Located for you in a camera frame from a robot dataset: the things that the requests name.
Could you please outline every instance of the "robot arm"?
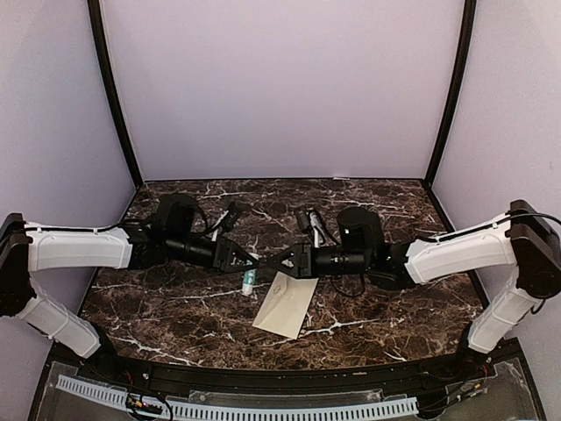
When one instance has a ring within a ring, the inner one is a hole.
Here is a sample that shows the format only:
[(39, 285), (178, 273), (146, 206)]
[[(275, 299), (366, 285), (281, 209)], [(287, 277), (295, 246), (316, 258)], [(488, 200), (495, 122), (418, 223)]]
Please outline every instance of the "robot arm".
[(384, 242), (378, 215), (347, 208), (337, 216), (341, 246), (296, 244), (269, 265), (295, 278), (319, 275), (368, 276), (383, 289), (405, 289), (435, 278), (497, 265), (510, 276), (491, 305), (470, 326), (467, 346), (491, 352), (534, 306), (561, 291), (561, 248), (557, 233), (526, 202), (481, 225), (401, 244)]
[(22, 319), (89, 358), (100, 348), (103, 333), (32, 285), (30, 273), (49, 268), (150, 268), (168, 259), (222, 273), (257, 268), (257, 260), (237, 243), (222, 236), (205, 237), (230, 231), (239, 209), (231, 204), (211, 230), (192, 233), (197, 207), (190, 196), (164, 196), (143, 224), (108, 228), (44, 226), (26, 223), (20, 214), (9, 215), (0, 228), (0, 317)]

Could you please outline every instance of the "dark brown marble surface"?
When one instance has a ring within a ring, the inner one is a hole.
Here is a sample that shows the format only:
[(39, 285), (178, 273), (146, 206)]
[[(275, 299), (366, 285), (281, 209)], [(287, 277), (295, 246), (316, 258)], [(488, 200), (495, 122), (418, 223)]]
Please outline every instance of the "dark brown marble surface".
[[(401, 180), (150, 182), (127, 217), (146, 217), (160, 196), (178, 192), (197, 197), (211, 221), (235, 200), (244, 215), (227, 235), (261, 256), (307, 241), (293, 213), (305, 203), (322, 212), (332, 232), (335, 216), (350, 205), (379, 212), (390, 241), (444, 231), (420, 183)], [(363, 367), (453, 353), (466, 324), (481, 312), (467, 275), (402, 292), (367, 285), (356, 299), (320, 280), (299, 338), (285, 339), (252, 327), (274, 275), (260, 269), (253, 294), (243, 296), (241, 274), (211, 275), (179, 262), (138, 271), (104, 268), (82, 316), (103, 327), (125, 356), (262, 370)]]

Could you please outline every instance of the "beige paper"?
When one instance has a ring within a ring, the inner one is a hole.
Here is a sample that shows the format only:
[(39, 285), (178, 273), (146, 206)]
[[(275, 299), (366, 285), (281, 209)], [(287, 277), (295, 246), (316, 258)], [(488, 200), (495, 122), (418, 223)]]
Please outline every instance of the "beige paper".
[(317, 279), (295, 279), (278, 272), (253, 327), (296, 339), (316, 290)]

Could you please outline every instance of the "white perforated strip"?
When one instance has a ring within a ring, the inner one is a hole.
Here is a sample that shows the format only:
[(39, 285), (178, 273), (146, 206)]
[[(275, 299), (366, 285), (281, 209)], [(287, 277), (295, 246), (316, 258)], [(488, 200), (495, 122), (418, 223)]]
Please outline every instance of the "white perforated strip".
[[(65, 375), (59, 376), (56, 388), (111, 408), (125, 409), (126, 390), (122, 388), (110, 389), (106, 386)], [(415, 397), (363, 405), (295, 410), (229, 408), (184, 403), (174, 401), (173, 399), (168, 399), (167, 401), (174, 411), (174, 420), (179, 421), (366, 421), (391, 419), (418, 413)], [(162, 406), (154, 398), (145, 397), (145, 402)], [(160, 415), (160, 419), (168, 418), (167, 409), (165, 408), (164, 412)]]

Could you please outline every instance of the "white wall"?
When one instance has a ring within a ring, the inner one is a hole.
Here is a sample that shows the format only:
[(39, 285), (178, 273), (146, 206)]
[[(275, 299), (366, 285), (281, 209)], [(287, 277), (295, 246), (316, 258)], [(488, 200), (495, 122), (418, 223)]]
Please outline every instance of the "white wall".
[[(561, 3), (479, 2), (435, 189), (457, 228), (525, 198), (561, 216)], [(490, 296), (504, 271), (482, 271)], [(561, 297), (515, 330), (549, 419), (561, 419)]]
[[(0, 220), (115, 222), (133, 185), (96, 62), (87, 2), (0, 2)], [(76, 310), (91, 270), (36, 279)], [(50, 343), (0, 318), (0, 419), (27, 419)]]
[(147, 180), (423, 177), (463, 2), (103, 0)]

